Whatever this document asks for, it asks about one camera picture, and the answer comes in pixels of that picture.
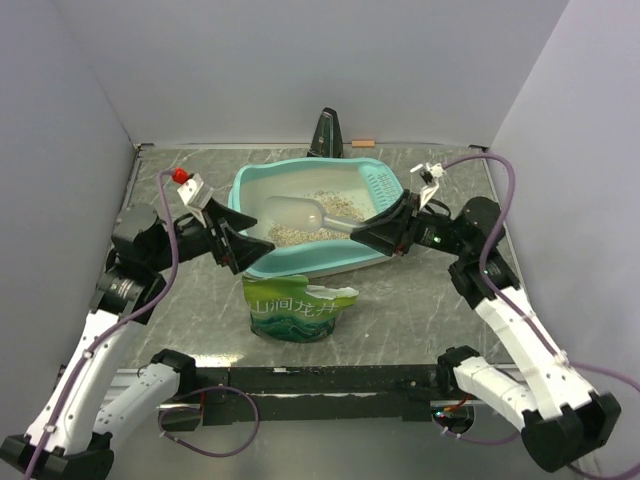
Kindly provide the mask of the teal litter box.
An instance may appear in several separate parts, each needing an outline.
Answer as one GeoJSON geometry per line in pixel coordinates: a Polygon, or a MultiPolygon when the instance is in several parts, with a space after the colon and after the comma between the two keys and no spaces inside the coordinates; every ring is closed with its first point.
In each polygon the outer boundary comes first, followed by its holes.
{"type": "Polygon", "coordinates": [[[243,233],[268,240],[276,249],[247,269],[253,277],[321,277],[368,267],[389,258],[345,235],[319,231],[284,232],[265,214],[271,196],[313,198],[337,215],[351,211],[368,219],[390,207],[403,187],[390,167],[373,158],[298,158],[248,165],[237,173],[228,206],[258,220],[243,233]]]}

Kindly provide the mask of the clear plastic scoop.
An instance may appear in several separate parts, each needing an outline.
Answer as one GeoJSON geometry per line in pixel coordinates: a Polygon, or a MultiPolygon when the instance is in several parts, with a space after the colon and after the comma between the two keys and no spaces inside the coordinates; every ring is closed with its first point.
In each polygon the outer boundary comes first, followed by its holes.
{"type": "Polygon", "coordinates": [[[350,234],[364,223],[330,214],[309,198],[270,196],[263,203],[263,211],[274,223],[309,233],[329,229],[350,234]]]}

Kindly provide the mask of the green litter bag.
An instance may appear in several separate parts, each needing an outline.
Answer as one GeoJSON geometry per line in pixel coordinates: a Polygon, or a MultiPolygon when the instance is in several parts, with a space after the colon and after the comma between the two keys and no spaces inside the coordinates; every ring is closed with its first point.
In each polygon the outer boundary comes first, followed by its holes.
{"type": "Polygon", "coordinates": [[[342,312],[355,305],[352,287],[314,285],[304,275],[242,277],[251,331],[291,343],[313,343],[331,336],[342,312]]]}

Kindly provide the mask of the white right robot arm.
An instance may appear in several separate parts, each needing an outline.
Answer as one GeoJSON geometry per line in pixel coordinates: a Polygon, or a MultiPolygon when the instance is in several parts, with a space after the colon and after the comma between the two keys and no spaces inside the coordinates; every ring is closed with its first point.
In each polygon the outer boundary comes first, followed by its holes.
{"type": "Polygon", "coordinates": [[[497,335],[523,379],[514,380],[469,346],[451,347],[437,359],[438,390],[453,399],[465,393],[493,408],[520,433],[533,461],[555,472],[604,446],[621,406],[612,394],[598,393],[543,328],[496,247],[505,234],[500,214],[496,202],[474,197],[451,217],[404,191],[350,237],[387,256],[404,255],[414,245],[455,256],[448,268],[455,290],[497,335]]]}

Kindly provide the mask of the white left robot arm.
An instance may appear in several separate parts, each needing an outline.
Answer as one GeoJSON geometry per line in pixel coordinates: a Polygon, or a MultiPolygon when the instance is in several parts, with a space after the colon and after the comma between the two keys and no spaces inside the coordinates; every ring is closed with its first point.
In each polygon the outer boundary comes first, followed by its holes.
{"type": "Polygon", "coordinates": [[[27,432],[4,439],[2,460],[28,479],[106,478],[117,442],[141,417],[167,399],[189,400],[198,386],[194,358],[164,349],[106,403],[123,355],[168,294],[180,263],[212,254],[240,273],[273,251],[272,243],[245,235],[257,223],[215,200],[177,220],[162,220],[149,204],[122,210],[72,359],[27,432]]]}

